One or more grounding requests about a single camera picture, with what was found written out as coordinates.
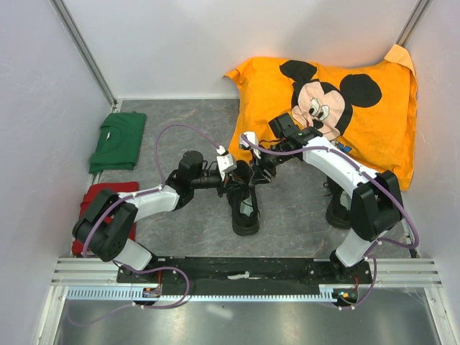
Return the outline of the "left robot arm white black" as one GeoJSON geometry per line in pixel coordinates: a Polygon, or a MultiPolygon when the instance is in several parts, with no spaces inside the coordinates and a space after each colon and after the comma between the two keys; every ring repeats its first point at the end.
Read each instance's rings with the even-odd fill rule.
{"type": "Polygon", "coordinates": [[[203,155],[187,151],[164,185],[131,193],[101,190],[73,227],[73,237],[103,262],[128,266],[141,282],[157,276],[155,255],[129,238],[134,223],[157,213],[183,208],[200,189],[215,188],[218,195],[244,186],[247,166],[224,152],[217,168],[207,169],[203,155]]]}

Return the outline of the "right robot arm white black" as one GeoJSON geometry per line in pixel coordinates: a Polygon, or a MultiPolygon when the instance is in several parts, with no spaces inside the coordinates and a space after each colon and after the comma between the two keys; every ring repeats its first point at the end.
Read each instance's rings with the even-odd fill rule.
{"type": "Polygon", "coordinates": [[[269,126],[279,140],[271,149],[260,147],[254,132],[245,132],[239,139],[240,147],[252,151],[253,162],[263,173],[272,175],[275,167],[297,157],[326,174],[347,195],[351,229],[331,255],[328,270],[334,281],[347,282],[371,246],[403,218],[398,179],[388,170],[379,173],[358,163],[317,129],[300,129],[289,114],[276,117],[269,126]]]}

